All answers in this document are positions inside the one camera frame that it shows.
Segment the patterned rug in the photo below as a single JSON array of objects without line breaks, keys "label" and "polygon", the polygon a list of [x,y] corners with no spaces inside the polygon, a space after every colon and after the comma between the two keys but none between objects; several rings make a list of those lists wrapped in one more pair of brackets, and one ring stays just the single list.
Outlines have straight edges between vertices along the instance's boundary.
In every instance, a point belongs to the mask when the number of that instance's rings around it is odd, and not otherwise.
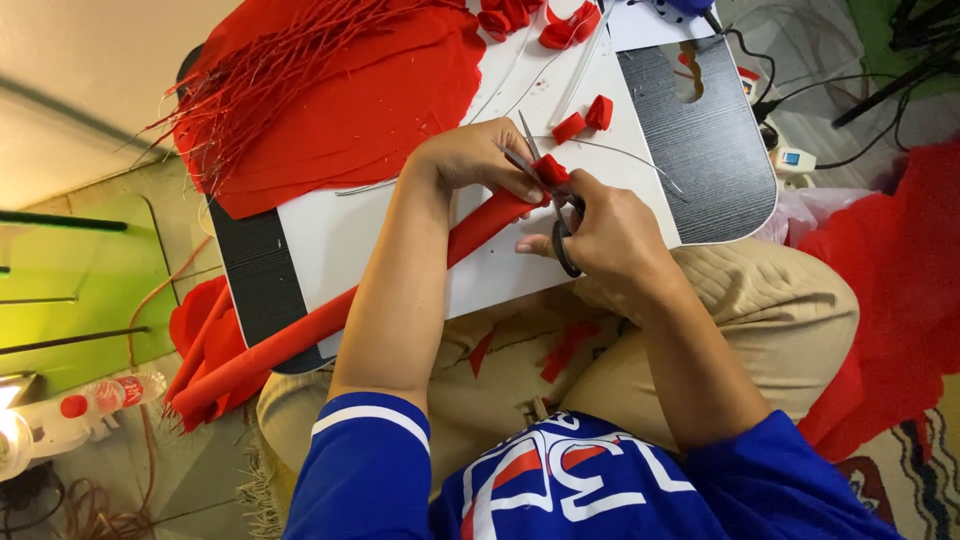
[{"label": "patterned rug", "polygon": [[960,538],[960,375],[926,415],[901,422],[837,463],[857,498],[907,540]]}]

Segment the blue jersey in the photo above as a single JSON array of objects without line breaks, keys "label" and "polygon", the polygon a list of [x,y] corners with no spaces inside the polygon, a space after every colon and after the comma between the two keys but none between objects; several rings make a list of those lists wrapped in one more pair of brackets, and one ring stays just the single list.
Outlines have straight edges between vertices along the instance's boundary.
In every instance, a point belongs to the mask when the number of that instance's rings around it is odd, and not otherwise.
[{"label": "blue jersey", "polygon": [[283,538],[900,538],[779,411],[683,462],[558,412],[451,475],[433,503],[429,433],[400,398],[331,400]]}]

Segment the person's right hand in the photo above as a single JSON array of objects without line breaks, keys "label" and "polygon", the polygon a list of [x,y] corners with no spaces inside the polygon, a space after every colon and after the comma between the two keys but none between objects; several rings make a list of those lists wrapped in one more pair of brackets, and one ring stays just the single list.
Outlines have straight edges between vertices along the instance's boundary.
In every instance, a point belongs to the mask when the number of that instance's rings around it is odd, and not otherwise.
[{"label": "person's right hand", "polygon": [[[578,227],[575,221],[573,236],[564,239],[577,268],[610,292],[649,296],[677,278],[686,284],[663,244],[656,216],[633,191],[603,185],[583,169],[570,173],[568,185],[587,203],[583,222]],[[522,238],[515,251],[557,257],[550,236],[543,234]]]}]

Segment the plastic water bottle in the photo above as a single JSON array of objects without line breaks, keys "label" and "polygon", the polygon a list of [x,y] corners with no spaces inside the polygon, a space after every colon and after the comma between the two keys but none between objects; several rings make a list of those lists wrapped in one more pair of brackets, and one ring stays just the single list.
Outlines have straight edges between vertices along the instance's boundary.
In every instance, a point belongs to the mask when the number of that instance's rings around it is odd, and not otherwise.
[{"label": "plastic water bottle", "polygon": [[99,419],[128,406],[145,404],[167,388],[163,374],[153,371],[93,382],[80,392],[63,398],[60,413],[64,418]]}]

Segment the person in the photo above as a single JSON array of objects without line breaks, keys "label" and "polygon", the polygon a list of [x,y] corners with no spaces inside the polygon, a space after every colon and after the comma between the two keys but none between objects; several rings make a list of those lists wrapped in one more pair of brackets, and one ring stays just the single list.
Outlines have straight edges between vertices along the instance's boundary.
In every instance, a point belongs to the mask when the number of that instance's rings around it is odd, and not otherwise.
[{"label": "person", "polygon": [[[651,444],[643,426],[611,422],[615,408],[649,402],[623,392],[608,400],[618,406],[591,409],[570,396],[563,410],[475,454],[429,501],[428,383],[444,336],[452,193],[484,184],[542,200],[495,143],[532,159],[501,118],[437,135],[403,167],[309,430],[284,538],[899,538],[771,407],[664,246],[653,212],[579,169],[569,184],[588,210],[565,248],[642,328],[679,454]],[[551,249],[542,235],[516,245],[517,257]],[[836,333],[829,346],[849,347]]]}]

